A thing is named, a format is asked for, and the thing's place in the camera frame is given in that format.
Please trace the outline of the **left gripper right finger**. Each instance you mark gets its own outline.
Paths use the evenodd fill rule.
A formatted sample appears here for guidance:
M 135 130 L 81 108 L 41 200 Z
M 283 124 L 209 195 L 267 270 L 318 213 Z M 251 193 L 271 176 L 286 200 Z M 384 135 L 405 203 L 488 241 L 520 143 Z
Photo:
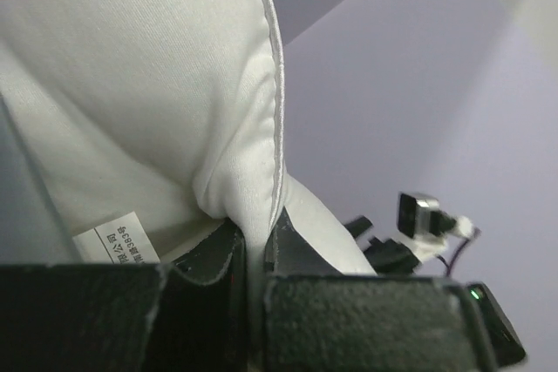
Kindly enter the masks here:
M 266 371 L 494 371 L 480 311 L 455 281 L 343 275 L 282 212 L 265 248 Z

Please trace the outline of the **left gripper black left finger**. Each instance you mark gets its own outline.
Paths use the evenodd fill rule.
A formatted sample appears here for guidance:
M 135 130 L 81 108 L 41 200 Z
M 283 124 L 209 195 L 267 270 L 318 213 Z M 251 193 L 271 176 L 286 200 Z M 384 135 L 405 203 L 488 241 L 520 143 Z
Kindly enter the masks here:
M 226 221 L 170 264 L 4 265 L 4 371 L 243 371 L 245 241 Z

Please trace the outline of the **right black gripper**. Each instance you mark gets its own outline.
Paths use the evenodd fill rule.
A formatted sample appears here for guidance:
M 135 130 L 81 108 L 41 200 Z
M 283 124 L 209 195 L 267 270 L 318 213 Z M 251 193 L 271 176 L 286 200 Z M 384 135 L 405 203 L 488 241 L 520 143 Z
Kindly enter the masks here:
M 379 274 L 412 275 L 426 262 L 419 262 L 411 251 L 398 241 L 381 240 L 370 234 L 373 224 L 364 216 L 355 218 L 344 227 Z M 476 229 L 476 234 L 470 241 L 450 236 L 448 249 L 441 256 L 434 258 L 443 263 L 445 277 L 453 274 L 459 257 L 480 236 L 480 230 L 477 227 Z M 497 363 L 500 366 L 515 366 L 524 362 L 526 350 L 490 288 L 483 282 L 470 282 L 466 284 L 466 290 L 480 310 Z

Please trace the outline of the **white pillow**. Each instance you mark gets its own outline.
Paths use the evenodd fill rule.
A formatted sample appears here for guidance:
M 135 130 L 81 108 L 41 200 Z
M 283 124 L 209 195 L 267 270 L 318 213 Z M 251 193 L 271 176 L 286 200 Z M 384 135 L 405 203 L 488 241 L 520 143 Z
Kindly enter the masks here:
M 287 211 L 336 270 L 371 272 L 287 174 L 272 0 L 1 0 L 1 94 L 72 233 L 136 213 L 170 261 L 229 218 L 256 268 Z

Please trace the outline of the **grey satin pillowcase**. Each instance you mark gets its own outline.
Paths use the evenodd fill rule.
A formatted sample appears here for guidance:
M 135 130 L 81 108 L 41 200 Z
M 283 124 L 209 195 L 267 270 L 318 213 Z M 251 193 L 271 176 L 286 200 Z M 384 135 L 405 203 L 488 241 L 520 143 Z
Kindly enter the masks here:
M 1 103 L 1 262 L 81 261 L 7 105 Z

